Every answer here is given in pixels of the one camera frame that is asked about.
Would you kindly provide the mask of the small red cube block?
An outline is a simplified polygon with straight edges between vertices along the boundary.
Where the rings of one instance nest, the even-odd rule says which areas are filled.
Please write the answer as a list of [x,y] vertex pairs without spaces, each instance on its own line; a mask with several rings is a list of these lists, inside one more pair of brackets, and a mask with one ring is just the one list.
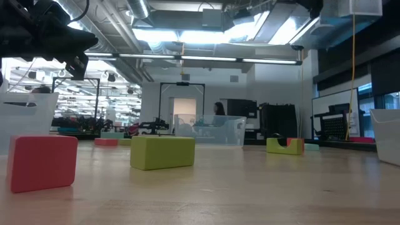
[[304,155],[305,153],[305,143],[303,138],[294,138],[289,137],[287,138],[287,147],[299,147],[301,146],[301,154]]

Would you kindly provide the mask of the clear plastic bin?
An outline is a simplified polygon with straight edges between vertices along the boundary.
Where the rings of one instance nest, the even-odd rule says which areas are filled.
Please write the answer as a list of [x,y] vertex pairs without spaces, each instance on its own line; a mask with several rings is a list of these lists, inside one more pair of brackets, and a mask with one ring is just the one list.
[[175,114],[174,134],[194,138],[196,144],[243,146],[246,117]]

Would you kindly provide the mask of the whiteboard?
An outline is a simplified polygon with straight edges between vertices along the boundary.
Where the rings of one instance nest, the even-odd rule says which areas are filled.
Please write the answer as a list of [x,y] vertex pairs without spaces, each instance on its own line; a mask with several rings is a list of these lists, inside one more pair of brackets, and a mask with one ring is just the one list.
[[312,99],[312,116],[317,113],[328,112],[329,105],[344,103],[350,104],[347,116],[347,134],[345,140],[350,137],[361,137],[363,132],[361,131],[361,125],[359,122],[360,111],[357,89],[348,89]]

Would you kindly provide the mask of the silver ventilation duct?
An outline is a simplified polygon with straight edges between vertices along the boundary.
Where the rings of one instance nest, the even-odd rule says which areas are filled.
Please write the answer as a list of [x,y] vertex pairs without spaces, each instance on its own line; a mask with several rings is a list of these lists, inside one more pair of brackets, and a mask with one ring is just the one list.
[[150,5],[147,0],[126,0],[127,6],[136,19],[145,19],[150,13]]

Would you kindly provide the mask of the red tray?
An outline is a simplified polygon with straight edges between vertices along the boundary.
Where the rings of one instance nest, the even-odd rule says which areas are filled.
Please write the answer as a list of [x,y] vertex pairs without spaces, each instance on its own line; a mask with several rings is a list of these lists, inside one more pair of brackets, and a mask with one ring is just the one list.
[[372,137],[350,137],[349,140],[354,143],[374,144],[375,140]]

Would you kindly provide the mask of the large red block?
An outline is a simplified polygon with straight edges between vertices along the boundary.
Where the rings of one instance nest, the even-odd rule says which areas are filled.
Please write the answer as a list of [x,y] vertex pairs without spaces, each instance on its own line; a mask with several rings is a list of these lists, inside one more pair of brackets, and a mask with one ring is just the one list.
[[12,193],[61,188],[73,184],[78,139],[60,135],[12,136],[6,181]]

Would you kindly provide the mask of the large green rectangular block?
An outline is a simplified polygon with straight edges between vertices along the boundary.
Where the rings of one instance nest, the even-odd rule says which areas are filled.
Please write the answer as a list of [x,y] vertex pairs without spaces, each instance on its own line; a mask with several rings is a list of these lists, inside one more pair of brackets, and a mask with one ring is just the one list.
[[192,166],[195,139],[175,136],[134,136],[130,166],[143,171]]

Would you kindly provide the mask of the black perforated cart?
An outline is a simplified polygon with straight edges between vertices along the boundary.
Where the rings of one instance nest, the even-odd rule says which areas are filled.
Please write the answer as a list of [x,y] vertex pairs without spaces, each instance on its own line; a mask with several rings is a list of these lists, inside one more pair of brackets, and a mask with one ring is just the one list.
[[329,105],[328,112],[311,116],[313,137],[320,141],[345,140],[349,108],[349,103]]

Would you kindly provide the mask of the linear ceiling light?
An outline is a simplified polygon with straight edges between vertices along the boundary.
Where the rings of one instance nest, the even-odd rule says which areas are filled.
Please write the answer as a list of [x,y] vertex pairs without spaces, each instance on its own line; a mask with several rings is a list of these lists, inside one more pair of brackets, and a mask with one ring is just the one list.
[[104,52],[86,52],[89,57],[95,58],[129,58],[129,59],[162,59],[178,61],[216,61],[226,63],[253,63],[253,64],[282,64],[300,66],[302,61],[283,59],[256,59],[241,57],[217,57],[217,56],[188,56],[188,55],[167,55],[167,54],[120,54]]

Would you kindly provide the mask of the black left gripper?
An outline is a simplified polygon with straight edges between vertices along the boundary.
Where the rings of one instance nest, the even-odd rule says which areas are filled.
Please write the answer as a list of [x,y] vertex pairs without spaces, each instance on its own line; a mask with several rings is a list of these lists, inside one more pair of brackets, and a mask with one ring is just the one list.
[[62,24],[55,16],[29,22],[17,13],[0,12],[0,58],[58,58],[66,61],[98,43],[87,31]]

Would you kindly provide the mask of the white plastic bin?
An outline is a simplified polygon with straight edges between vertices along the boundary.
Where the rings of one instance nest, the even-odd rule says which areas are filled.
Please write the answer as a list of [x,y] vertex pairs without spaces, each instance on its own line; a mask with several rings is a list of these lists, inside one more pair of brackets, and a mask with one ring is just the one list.
[[59,94],[0,93],[0,156],[7,155],[11,136],[48,134]]
[[400,109],[370,110],[380,161],[400,166]]

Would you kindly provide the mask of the black gantry frame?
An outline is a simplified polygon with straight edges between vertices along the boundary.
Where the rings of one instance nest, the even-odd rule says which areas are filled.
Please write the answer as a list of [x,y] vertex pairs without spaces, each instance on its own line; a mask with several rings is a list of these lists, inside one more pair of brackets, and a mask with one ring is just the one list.
[[54,131],[99,134],[100,79],[56,76],[51,91],[59,94],[51,124]]
[[205,93],[206,93],[206,85],[204,83],[190,83],[190,82],[160,82],[159,83],[159,102],[158,102],[158,115],[157,117],[161,118],[161,103],[162,103],[162,94],[163,94],[163,86],[167,85],[175,85],[175,86],[202,86],[202,115],[204,115],[204,104],[205,104]]

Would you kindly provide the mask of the black cabinet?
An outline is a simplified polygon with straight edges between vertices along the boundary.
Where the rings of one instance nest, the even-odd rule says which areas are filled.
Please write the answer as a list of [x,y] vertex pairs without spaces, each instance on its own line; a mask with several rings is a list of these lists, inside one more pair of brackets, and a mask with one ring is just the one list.
[[275,134],[284,138],[298,136],[296,108],[293,104],[262,103],[259,105],[259,117],[259,127],[265,138]]

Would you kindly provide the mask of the green arch block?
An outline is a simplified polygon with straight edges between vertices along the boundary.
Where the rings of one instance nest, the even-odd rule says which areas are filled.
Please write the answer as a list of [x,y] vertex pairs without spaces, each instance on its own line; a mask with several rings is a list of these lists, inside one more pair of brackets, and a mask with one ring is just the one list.
[[278,139],[272,137],[266,139],[266,152],[274,154],[297,155],[297,156],[302,155],[301,146],[299,147],[282,146],[279,144]]

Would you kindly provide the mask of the black wall screen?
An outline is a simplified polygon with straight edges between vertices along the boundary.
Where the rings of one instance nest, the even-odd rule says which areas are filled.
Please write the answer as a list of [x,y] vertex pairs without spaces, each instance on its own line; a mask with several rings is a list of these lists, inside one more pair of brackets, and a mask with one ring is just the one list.
[[258,117],[257,102],[247,99],[228,99],[226,113],[228,116],[256,119]]

